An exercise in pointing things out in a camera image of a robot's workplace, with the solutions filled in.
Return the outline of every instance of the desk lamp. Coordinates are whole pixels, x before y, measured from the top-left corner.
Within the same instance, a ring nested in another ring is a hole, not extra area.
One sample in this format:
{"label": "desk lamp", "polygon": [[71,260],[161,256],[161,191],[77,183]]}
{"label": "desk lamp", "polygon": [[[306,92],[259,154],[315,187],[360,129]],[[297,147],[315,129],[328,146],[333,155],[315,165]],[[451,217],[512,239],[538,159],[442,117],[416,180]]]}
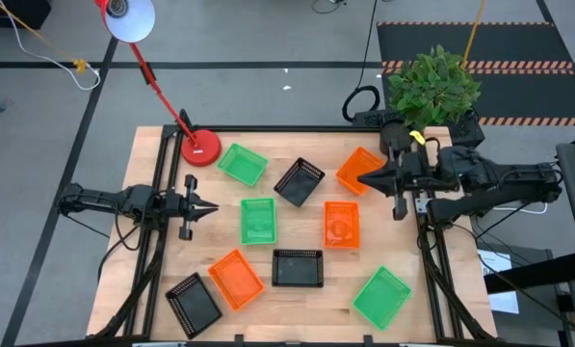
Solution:
{"label": "desk lamp", "polygon": [[161,89],[156,83],[156,77],[151,67],[144,60],[137,42],[145,39],[154,26],[155,12],[151,0],[94,0],[101,10],[103,23],[112,35],[129,44],[135,58],[140,63],[145,83],[150,85],[176,122],[185,133],[187,140],[182,142],[180,151],[184,159],[193,166],[207,166],[219,158],[221,141],[217,134],[209,130],[191,131],[190,121],[183,114],[182,120],[171,107]]}

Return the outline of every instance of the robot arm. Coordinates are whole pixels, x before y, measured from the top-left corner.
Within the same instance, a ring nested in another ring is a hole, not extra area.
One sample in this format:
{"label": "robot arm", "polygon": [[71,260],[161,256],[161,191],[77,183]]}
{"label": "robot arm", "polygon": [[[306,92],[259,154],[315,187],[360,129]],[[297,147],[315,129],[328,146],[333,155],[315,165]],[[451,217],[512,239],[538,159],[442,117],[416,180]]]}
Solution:
{"label": "robot arm", "polygon": [[460,215],[469,215],[494,206],[522,200],[552,202],[559,197],[557,171],[549,163],[500,165],[467,147],[444,147],[437,164],[429,166],[421,151],[410,151],[407,130],[388,122],[381,130],[380,146],[388,155],[383,168],[358,178],[387,197],[395,199],[394,219],[406,215],[404,191],[457,191],[467,196],[458,200],[432,199],[426,209],[432,226],[450,224]]}
{"label": "robot arm", "polygon": [[145,225],[160,229],[170,217],[184,218],[179,237],[191,240],[193,231],[191,222],[215,212],[219,207],[202,200],[196,193],[197,179],[187,174],[185,178],[187,192],[185,196],[177,194],[173,188],[157,192],[148,185],[130,186],[118,193],[100,192],[84,189],[73,183],[61,192],[58,211],[63,215],[85,210],[118,214],[133,220],[137,226]]}

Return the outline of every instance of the black wire basket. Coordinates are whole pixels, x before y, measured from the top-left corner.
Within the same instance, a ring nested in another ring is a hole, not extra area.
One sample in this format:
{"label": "black wire basket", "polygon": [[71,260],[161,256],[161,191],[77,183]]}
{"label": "black wire basket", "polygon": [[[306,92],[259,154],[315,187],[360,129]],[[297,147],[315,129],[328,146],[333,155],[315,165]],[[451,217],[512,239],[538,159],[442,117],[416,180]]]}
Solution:
{"label": "black wire basket", "polygon": [[195,338],[222,317],[199,273],[181,281],[165,296],[189,339]]}
{"label": "black wire basket", "polygon": [[272,286],[324,286],[322,251],[274,250]]}
{"label": "black wire basket", "polygon": [[325,175],[313,164],[303,158],[298,158],[275,185],[274,191],[295,206],[300,207]]}

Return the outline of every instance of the wooden tabletop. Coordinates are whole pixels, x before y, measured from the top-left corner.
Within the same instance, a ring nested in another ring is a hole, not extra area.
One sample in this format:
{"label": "wooden tabletop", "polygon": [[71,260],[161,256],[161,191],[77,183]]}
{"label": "wooden tabletop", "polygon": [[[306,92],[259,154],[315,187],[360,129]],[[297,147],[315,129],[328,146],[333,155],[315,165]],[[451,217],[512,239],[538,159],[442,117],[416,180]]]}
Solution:
{"label": "wooden tabletop", "polygon": [[[160,142],[160,127],[137,130],[123,186],[151,184]],[[428,128],[426,135],[438,138],[442,146],[451,144],[447,128]],[[151,338],[186,340],[165,293],[194,272],[219,305],[223,317],[197,341],[228,341],[243,334],[246,341],[360,342],[371,334],[375,342],[434,342],[429,295],[422,256],[416,246],[417,226],[411,203],[402,221],[392,219],[393,200],[369,190],[356,196],[335,177],[336,171],[357,147],[366,147],[379,158],[376,133],[219,133],[223,150],[238,143],[269,159],[266,171],[254,187],[227,176],[216,165],[194,168],[180,160],[176,189],[185,192],[185,174],[194,174],[202,199],[221,206],[218,212],[193,224],[192,241],[178,239],[181,220],[170,223],[159,294]],[[431,156],[436,148],[429,146]],[[273,187],[298,157],[303,157],[326,173],[317,189],[301,208],[274,192]],[[169,158],[162,189],[167,184]],[[459,197],[459,193],[439,194]],[[241,199],[273,197],[276,204],[278,238],[275,245],[240,244]],[[359,204],[360,249],[325,249],[323,244],[324,201],[352,200]],[[471,228],[463,217],[457,224]],[[123,230],[130,221],[120,219]],[[484,286],[484,278],[473,238],[465,230],[445,231],[456,292],[473,316],[491,334],[496,334]],[[110,246],[118,237],[112,232]],[[129,243],[135,245],[136,236]],[[208,268],[234,248],[240,249],[264,282],[264,292],[241,310],[234,312],[208,275]],[[323,250],[323,288],[272,287],[273,249]],[[89,334],[108,322],[129,294],[137,253],[118,248],[105,263],[89,323]],[[383,332],[375,328],[353,307],[353,299],[379,266],[386,266],[411,288],[411,298]],[[444,327],[451,336],[447,305],[439,292]],[[145,308],[146,298],[139,306]],[[135,332],[141,331],[144,309],[138,309]]]}

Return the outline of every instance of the lamp base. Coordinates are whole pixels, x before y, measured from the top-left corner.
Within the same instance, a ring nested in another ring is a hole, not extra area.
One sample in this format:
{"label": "lamp base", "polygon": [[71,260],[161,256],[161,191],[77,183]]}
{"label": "lamp base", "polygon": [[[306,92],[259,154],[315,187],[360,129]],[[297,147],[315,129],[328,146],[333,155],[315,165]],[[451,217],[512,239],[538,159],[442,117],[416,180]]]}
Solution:
{"label": "lamp base", "polygon": [[187,163],[203,167],[214,163],[221,155],[221,140],[219,136],[210,130],[198,130],[193,132],[199,147],[195,147],[191,141],[185,139],[182,142],[180,152]]}

